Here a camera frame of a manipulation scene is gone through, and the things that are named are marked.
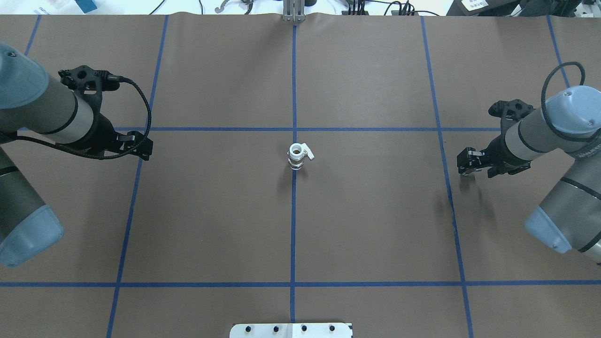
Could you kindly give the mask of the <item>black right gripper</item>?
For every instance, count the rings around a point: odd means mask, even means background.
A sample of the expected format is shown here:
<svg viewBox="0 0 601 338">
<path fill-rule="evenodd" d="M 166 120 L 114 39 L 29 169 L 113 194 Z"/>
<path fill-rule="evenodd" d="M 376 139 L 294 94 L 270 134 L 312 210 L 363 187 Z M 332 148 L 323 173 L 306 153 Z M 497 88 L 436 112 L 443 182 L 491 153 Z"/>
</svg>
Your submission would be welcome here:
<svg viewBox="0 0 601 338">
<path fill-rule="evenodd" d="M 518 158 L 509 151 L 503 136 L 493 139 L 484 151 L 466 147 L 457 155 L 457 167 L 460 175 L 469 176 L 487 170 L 487 177 L 498 175 L 517 175 L 531 167 L 531 161 Z"/>
</svg>

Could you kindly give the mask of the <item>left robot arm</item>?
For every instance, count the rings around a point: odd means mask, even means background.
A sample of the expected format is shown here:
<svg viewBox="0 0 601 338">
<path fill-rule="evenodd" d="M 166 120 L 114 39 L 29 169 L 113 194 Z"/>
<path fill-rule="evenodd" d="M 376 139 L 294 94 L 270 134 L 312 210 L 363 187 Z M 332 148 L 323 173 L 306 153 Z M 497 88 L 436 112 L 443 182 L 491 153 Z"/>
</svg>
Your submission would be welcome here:
<svg viewBox="0 0 601 338">
<path fill-rule="evenodd" d="M 60 70 L 58 78 L 18 49 L 0 46 L 1 143 L 25 141 L 90 160 L 133 155 L 147 161 L 152 109 L 128 77 L 87 65 Z M 146 109 L 144 132 L 119 133 L 101 113 L 103 93 L 133 86 Z M 0 153 L 0 260 L 15 268 L 64 236 L 62 223 L 6 151 Z"/>
</svg>

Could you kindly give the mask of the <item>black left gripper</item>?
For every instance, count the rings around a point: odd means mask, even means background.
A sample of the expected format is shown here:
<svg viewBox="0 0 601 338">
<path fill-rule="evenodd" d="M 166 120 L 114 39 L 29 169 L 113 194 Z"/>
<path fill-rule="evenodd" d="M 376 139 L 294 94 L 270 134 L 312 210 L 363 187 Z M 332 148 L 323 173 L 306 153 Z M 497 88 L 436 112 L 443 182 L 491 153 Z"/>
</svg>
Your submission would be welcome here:
<svg viewBox="0 0 601 338">
<path fill-rule="evenodd" d="M 143 161 L 149 161 L 153 152 L 153 141 L 141 132 L 126 134 L 126 150 L 123 150 L 122 135 L 115 131 L 113 124 L 103 114 L 94 116 L 92 130 L 92 155 L 105 155 L 111 152 L 115 155 L 133 155 Z"/>
</svg>

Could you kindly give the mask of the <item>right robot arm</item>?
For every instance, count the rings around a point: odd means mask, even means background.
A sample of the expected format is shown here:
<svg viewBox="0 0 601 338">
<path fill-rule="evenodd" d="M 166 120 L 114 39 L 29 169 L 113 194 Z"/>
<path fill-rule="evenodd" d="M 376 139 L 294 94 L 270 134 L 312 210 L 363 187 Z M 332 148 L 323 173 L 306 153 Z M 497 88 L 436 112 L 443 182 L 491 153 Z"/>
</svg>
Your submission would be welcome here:
<svg viewBox="0 0 601 338">
<path fill-rule="evenodd" d="M 462 176 L 484 170 L 489 178 L 517 175 L 554 155 L 563 173 L 524 222 L 550 249 L 579 252 L 600 264 L 600 91 L 571 86 L 539 107 L 519 99 L 489 107 L 500 134 L 487 147 L 467 147 L 456 158 Z"/>
</svg>

